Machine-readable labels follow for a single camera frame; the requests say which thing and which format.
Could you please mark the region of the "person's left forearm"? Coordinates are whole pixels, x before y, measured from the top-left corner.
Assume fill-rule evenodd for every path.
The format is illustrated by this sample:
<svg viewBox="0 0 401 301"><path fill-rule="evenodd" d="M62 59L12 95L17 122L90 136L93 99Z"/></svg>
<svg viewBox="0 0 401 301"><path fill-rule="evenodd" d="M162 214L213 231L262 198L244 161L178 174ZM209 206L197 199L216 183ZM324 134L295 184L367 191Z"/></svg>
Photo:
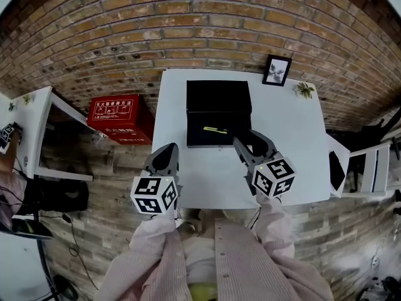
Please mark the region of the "person's left forearm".
<svg viewBox="0 0 401 301"><path fill-rule="evenodd" d="M166 214L156 215L141 222L135 230L130 242L130 251L153 265L161 259L165 244L172 239L181 242L174 217Z"/></svg>

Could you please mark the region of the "black picture frame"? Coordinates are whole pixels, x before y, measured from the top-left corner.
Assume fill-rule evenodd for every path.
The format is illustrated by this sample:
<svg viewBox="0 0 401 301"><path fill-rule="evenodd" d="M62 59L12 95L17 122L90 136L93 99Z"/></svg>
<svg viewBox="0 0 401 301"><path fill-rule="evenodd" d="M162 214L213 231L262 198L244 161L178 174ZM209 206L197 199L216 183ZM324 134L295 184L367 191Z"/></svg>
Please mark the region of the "black picture frame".
<svg viewBox="0 0 401 301"><path fill-rule="evenodd" d="M262 84L283 87L292 63L291 58L268 55Z"/></svg>

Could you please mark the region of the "white wooden chair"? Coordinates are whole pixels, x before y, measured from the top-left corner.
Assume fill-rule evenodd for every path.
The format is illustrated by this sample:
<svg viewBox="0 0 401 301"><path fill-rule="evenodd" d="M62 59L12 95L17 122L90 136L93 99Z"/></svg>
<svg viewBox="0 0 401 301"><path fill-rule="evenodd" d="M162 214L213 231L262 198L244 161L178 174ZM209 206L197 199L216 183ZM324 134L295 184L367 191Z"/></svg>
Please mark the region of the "white wooden chair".
<svg viewBox="0 0 401 301"><path fill-rule="evenodd" d="M369 147L354 152L349 151L332 136L326 136L328 152L334 151L345 173L345 179L339 190L335 191L329 182L330 194L338 198L379 198L387 192L388 167L390 160L390 143ZM355 184L355 191L345 191L345 181L348 168L356 159L364 158L362 164L362 182Z"/></svg>

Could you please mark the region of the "black pouch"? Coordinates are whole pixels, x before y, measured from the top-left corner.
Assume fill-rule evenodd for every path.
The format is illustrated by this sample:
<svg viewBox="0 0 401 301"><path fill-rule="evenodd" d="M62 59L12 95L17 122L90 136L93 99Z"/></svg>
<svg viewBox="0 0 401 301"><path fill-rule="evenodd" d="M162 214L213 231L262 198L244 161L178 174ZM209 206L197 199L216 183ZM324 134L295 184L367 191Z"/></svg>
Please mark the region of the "black pouch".
<svg viewBox="0 0 401 301"><path fill-rule="evenodd" d="M329 153L329 163L330 163L330 182L335 191L339 190L342 182L345 179L344 170L340 164L338 156L334 151Z"/></svg>

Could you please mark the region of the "person's pink striped shirt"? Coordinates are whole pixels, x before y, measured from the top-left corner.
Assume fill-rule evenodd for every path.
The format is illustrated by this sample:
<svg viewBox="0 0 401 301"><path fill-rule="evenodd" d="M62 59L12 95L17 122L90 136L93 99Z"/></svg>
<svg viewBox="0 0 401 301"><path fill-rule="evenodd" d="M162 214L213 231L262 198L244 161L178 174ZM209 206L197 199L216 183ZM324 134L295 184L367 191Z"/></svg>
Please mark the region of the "person's pink striped shirt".
<svg viewBox="0 0 401 301"><path fill-rule="evenodd" d="M239 224L218 221L215 244L217 301L333 301L310 264L270 256ZM182 241L169 240L153 265L129 247L111 262L95 301L192 301Z"/></svg>

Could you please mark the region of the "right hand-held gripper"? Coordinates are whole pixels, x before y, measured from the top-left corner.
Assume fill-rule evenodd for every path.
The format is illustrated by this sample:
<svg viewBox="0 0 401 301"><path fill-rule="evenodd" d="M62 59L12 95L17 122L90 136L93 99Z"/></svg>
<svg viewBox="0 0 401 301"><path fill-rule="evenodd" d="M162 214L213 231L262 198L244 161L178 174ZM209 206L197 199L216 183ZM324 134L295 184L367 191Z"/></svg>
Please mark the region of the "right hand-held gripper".
<svg viewBox="0 0 401 301"><path fill-rule="evenodd" d="M268 198L275 198L288 192L296 176L292 162L280 152L276 152L274 143L260 132L249 129L249 140L252 151L237 137L233 138L233 146L240 161L248 168L245 178L252 196L261 193ZM272 158L255 163L254 156L272 155Z"/></svg>

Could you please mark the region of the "person's right forearm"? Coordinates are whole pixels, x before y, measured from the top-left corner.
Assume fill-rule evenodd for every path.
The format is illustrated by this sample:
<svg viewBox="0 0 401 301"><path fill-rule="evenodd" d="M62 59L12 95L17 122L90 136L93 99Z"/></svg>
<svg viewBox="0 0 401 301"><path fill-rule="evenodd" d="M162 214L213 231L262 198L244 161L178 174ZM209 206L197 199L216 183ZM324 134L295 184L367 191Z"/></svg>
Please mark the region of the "person's right forearm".
<svg viewBox="0 0 401 301"><path fill-rule="evenodd" d="M258 240L270 256L294 258L291 219L283 209L280 199L257 193L256 201L261 207L255 225Z"/></svg>

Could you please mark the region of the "small potted plant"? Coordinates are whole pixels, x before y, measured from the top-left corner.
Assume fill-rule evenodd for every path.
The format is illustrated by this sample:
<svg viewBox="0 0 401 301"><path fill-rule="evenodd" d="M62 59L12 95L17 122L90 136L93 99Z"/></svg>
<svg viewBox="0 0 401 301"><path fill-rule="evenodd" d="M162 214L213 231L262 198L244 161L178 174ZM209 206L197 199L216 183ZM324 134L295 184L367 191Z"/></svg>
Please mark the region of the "small potted plant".
<svg viewBox="0 0 401 301"><path fill-rule="evenodd" d="M305 82L299 82L294 87L294 92L305 99L312 99L314 91L315 89Z"/></svg>

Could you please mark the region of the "white square table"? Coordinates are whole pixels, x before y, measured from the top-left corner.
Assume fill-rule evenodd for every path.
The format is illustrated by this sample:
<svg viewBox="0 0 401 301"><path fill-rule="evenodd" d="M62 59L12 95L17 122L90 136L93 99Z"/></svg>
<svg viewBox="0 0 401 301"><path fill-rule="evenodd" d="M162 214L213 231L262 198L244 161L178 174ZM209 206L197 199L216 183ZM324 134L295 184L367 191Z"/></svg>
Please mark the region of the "white square table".
<svg viewBox="0 0 401 301"><path fill-rule="evenodd" d="M168 69L162 74L155 116L153 149L179 146L178 204L181 208L252 209L257 206L232 147L190 148L186 144L186 84L189 80L246 81L252 105L252 128L269 139L294 165L296 177L282 195L285 206L325 201L330 197L329 150L317 96L294 92L296 80L283 87L264 85L262 75L241 71Z"/></svg>

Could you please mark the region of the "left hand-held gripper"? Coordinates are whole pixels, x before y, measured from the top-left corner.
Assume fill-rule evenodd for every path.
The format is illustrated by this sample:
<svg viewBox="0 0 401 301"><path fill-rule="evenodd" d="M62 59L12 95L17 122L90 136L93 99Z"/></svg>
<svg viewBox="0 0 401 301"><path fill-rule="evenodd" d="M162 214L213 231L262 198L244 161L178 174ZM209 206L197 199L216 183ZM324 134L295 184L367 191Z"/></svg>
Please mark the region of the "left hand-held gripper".
<svg viewBox="0 0 401 301"><path fill-rule="evenodd" d="M167 144L148 156L145 169L134 177L130 192L139 213L178 218L177 205L182 189L178 184L178 171L179 147L176 143Z"/></svg>

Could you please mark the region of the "red fire equipment box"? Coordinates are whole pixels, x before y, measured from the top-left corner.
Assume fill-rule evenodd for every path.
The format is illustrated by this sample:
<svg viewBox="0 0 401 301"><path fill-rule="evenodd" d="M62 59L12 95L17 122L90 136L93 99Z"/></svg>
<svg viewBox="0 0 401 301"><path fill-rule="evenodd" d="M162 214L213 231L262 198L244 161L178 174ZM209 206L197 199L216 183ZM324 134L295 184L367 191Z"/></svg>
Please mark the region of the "red fire equipment box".
<svg viewBox="0 0 401 301"><path fill-rule="evenodd" d="M150 145L155 119L141 95L92 99L87 125L120 145Z"/></svg>

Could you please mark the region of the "white side table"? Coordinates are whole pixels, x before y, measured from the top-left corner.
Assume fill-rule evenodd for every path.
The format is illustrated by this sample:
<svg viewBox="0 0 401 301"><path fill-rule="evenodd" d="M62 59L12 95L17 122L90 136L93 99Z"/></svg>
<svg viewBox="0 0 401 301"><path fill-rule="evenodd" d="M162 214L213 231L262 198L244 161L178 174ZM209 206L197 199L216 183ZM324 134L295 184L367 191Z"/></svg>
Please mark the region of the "white side table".
<svg viewBox="0 0 401 301"><path fill-rule="evenodd" d="M40 88L30 93L34 94L34 102L29 105L24 105L23 95L10 99L0 93L0 128L13 122L23 128L23 138L17 150L15 168L30 179L34 176L44 176L92 182L91 175L63 172L40 166L44 133L49 111L53 105L79 123L83 125L87 123L84 115L53 92L53 87Z"/></svg>

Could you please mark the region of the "black box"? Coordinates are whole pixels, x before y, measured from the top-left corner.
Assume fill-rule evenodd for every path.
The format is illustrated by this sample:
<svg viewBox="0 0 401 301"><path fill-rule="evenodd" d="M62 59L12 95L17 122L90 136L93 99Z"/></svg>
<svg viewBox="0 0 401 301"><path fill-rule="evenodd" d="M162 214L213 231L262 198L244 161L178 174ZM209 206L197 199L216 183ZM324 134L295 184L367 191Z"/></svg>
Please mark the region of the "black box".
<svg viewBox="0 0 401 301"><path fill-rule="evenodd" d="M247 81L188 80L187 146L232 146L237 137L249 144L252 104ZM227 129L227 134L203 130Z"/></svg>

